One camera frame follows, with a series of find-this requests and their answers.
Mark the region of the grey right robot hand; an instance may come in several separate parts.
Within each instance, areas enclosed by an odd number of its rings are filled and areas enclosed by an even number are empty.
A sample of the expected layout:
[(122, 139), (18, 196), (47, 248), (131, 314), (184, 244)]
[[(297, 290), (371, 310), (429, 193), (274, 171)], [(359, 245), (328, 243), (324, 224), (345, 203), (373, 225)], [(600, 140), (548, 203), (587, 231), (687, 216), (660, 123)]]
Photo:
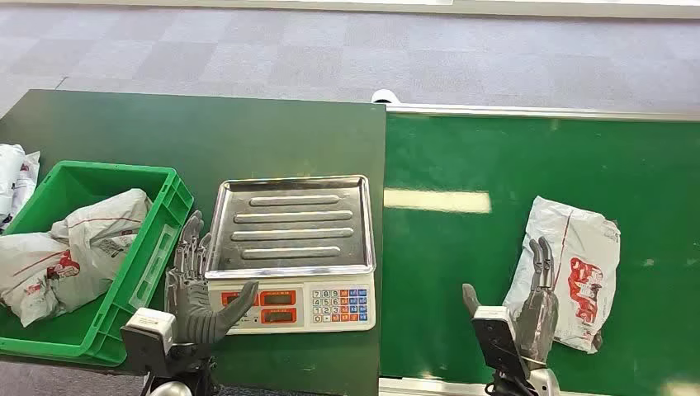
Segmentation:
[(515, 318), (503, 305), (481, 304), (471, 284), (461, 286), (485, 364), (523, 378), (531, 370), (546, 367), (558, 320), (553, 250), (543, 237), (530, 240), (529, 247), (534, 273), (529, 294)]

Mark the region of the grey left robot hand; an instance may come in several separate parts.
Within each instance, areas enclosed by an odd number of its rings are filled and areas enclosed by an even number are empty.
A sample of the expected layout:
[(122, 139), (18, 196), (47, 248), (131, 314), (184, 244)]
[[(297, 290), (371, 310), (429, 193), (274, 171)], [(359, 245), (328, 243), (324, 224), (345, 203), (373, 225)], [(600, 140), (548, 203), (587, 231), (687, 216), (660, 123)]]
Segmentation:
[(166, 273), (165, 309), (175, 316), (176, 343), (214, 344), (252, 308), (259, 282), (248, 281), (233, 302), (214, 311), (205, 279), (211, 234), (201, 237), (202, 213), (196, 210), (184, 224), (175, 248), (173, 267)]

